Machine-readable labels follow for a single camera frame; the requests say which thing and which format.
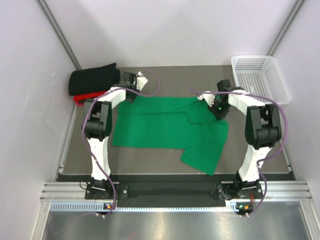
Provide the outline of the green t-shirt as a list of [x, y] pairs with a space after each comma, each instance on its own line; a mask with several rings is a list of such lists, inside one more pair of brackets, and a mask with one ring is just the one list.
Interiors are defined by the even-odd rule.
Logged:
[[112, 145], [177, 149], [184, 164], [212, 176], [227, 142], [229, 125], [196, 97], [143, 97], [118, 105]]

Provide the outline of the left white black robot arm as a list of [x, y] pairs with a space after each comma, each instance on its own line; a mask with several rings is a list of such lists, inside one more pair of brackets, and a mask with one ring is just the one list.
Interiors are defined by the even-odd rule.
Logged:
[[92, 161], [90, 183], [86, 188], [87, 199], [112, 199], [115, 186], [111, 181], [108, 162], [108, 140], [113, 129], [113, 109], [121, 102], [132, 103], [144, 88], [148, 79], [137, 74], [123, 72], [119, 83], [102, 95], [84, 102], [82, 139], [88, 147]]

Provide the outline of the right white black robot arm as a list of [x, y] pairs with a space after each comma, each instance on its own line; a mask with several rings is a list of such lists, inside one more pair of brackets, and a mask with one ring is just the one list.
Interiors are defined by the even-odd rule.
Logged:
[[217, 83], [219, 94], [205, 98], [208, 110], [215, 118], [223, 120], [230, 107], [238, 109], [245, 115], [245, 140], [248, 143], [244, 161], [236, 172], [233, 183], [217, 185], [221, 199], [232, 200], [255, 194], [259, 188], [262, 159], [264, 159], [276, 142], [282, 138], [279, 109], [274, 104], [266, 104], [248, 96], [241, 87], [232, 87], [228, 79]]

